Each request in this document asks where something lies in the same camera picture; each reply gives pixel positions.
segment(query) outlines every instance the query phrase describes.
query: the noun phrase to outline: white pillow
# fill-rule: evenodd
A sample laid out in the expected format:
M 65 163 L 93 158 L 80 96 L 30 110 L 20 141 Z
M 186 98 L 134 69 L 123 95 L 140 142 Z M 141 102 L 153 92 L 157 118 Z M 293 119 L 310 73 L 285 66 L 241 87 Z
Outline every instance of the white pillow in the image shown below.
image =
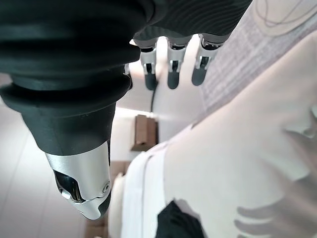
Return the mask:
M 111 238 L 121 237 L 122 201 L 125 176 L 119 173 L 114 180 L 108 212 L 108 232 Z

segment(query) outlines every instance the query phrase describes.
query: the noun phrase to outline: robotic hand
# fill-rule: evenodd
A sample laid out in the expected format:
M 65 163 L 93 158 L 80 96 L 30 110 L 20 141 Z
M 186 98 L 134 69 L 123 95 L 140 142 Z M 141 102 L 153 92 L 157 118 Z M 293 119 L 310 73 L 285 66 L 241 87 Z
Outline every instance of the robotic hand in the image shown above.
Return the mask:
M 225 42 L 250 3 L 0 2 L 0 72 L 12 79 L 0 89 L 0 95 L 8 107 L 22 114 L 39 148 L 46 153 L 61 195 L 85 217 L 98 219 L 109 206 L 109 148 L 115 103 L 131 84 L 123 74 L 124 65 L 140 57 L 140 49 L 130 45 L 130 40 L 141 47 L 144 69 L 153 75 L 156 38 L 169 39 L 169 71 L 174 74 L 169 86 L 175 88 L 187 40 L 204 33 L 202 47 L 214 50 L 210 45 Z M 213 53 L 204 50 L 196 68 L 206 70 Z M 152 77 L 148 88 L 154 83 Z

